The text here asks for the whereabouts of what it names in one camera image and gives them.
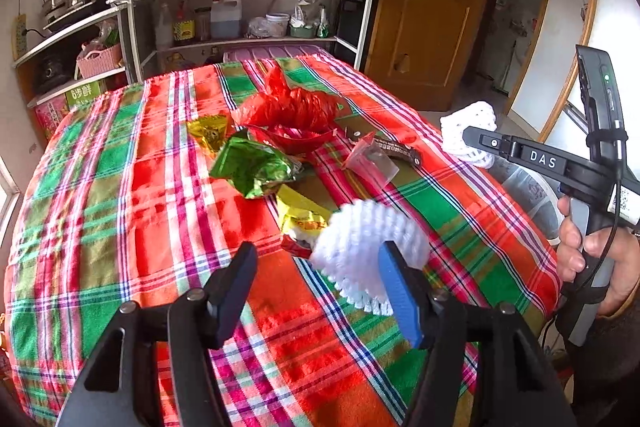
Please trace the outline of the person's right hand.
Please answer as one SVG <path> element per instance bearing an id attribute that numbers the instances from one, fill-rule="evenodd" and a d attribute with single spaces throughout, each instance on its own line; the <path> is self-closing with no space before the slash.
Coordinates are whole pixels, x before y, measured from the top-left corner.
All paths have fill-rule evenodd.
<path id="1" fill-rule="evenodd" d="M 575 280 L 577 274 L 585 270 L 586 262 L 582 257 L 583 254 L 601 257 L 610 230 L 603 229 L 582 237 L 576 225 L 570 220 L 570 199 L 567 196 L 559 200 L 558 209 L 564 217 L 559 228 L 560 243 L 556 247 L 558 274 L 562 282 L 570 283 Z M 639 286 L 637 237 L 626 229 L 618 229 L 606 259 L 611 259 L 614 265 L 610 286 L 604 300 L 600 303 L 598 317 L 614 317 L 618 311 L 625 309 Z"/>

